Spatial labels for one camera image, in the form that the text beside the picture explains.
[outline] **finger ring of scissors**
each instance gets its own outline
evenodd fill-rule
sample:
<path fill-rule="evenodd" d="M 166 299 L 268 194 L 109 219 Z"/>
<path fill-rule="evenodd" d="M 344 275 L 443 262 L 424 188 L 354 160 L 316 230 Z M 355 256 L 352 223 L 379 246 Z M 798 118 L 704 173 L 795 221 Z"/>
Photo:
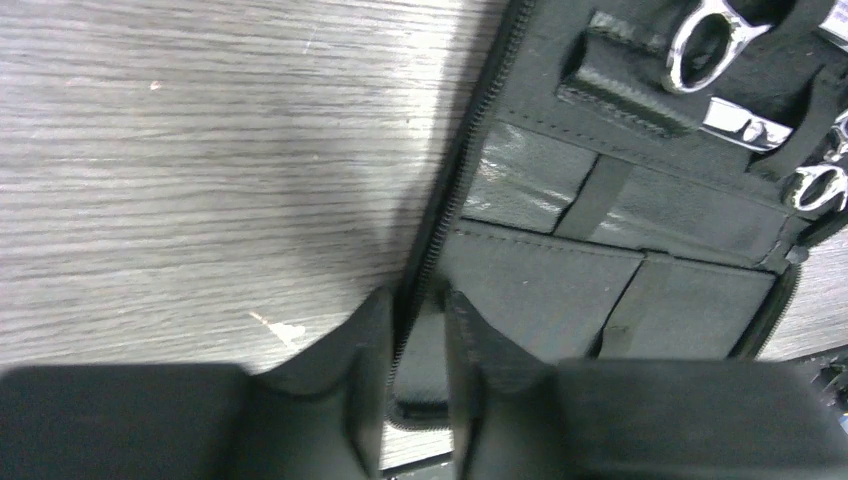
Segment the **finger ring of scissors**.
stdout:
<path fill-rule="evenodd" d="M 718 16 L 727 23 L 729 38 L 727 38 L 724 53 L 705 75 L 692 83 L 687 83 L 683 78 L 683 56 L 686 53 L 686 44 L 698 25 L 711 16 Z M 671 93 L 693 93 L 706 88 L 727 70 L 727 67 L 752 40 L 768 32 L 772 26 L 751 26 L 727 4 L 726 0 L 700 0 L 698 7 L 686 17 L 672 40 L 666 59 L 668 72 L 662 79 L 663 87 Z"/>

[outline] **black case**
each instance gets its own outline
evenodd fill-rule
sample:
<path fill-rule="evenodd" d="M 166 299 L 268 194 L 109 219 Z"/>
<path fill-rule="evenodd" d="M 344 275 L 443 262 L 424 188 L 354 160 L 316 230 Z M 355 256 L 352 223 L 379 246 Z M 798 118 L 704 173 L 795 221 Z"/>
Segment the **black case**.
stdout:
<path fill-rule="evenodd" d="M 731 3 L 776 27 L 682 96 L 660 78 L 694 0 L 508 5 L 398 290 L 393 423 L 447 427 L 448 286 L 546 362 L 756 357 L 848 221 L 782 202 L 846 107 L 848 54 L 817 31 L 833 0 Z M 703 133 L 712 96 L 795 133 L 769 155 Z"/>

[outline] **tool kit case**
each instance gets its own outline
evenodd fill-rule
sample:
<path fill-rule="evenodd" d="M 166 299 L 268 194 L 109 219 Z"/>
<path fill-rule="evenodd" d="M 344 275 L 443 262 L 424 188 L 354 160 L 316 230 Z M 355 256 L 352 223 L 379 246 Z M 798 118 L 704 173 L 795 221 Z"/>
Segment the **tool kit case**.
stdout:
<path fill-rule="evenodd" d="M 512 0 L 398 288 L 392 422 L 448 425 L 449 289 L 545 362 L 755 358 L 848 221 L 846 13 Z"/>

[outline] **wood grain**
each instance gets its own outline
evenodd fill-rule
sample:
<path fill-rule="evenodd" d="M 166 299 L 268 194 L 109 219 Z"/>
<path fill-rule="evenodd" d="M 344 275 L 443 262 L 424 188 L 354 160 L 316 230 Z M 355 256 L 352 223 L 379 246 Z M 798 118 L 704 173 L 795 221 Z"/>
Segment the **wood grain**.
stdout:
<path fill-rule="evenodd" d="M 505 3 L 4 2 L 0 364 L 258 371 L 333 328 L 397 278 Z M 846 244 L 769 358 L 848 342 Z M 449 448 L 391 431 L 384 462 Z"/>

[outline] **white scratch on wood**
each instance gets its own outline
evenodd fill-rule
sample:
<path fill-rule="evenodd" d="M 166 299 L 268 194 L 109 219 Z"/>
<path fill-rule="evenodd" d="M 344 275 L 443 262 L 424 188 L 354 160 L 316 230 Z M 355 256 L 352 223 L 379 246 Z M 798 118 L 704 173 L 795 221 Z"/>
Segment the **white scratch on wood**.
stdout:
<path fill-rule="evenodd" d="M 312 45 L 312 39 L 315 38 L 315 32 L 318 30 L 318 27 L 312 27 L 312 35 L 309 36 L 309 40 L 306 41 L 306 46 L 303 48 L 303 52 L 306 53 L 309 51 L 309 47 Z"/>
<path fill-rule="evenodd" d="M 270 323 L 268 320 L 262 315 L 259 315 L 256 312 L 248 312 L 248 315 L 258 320 L 262 325 L 268 327 L 268 330 L 271 331 L 274 335 L 277 336 L 284 344 L 286 344 L 289 348 L 298 348 L 297 344 L 294 342 L 295 339 L 300 338 L 306 334 L 306 327 L 303 325 L 289 325 L 287 323 Z"/>

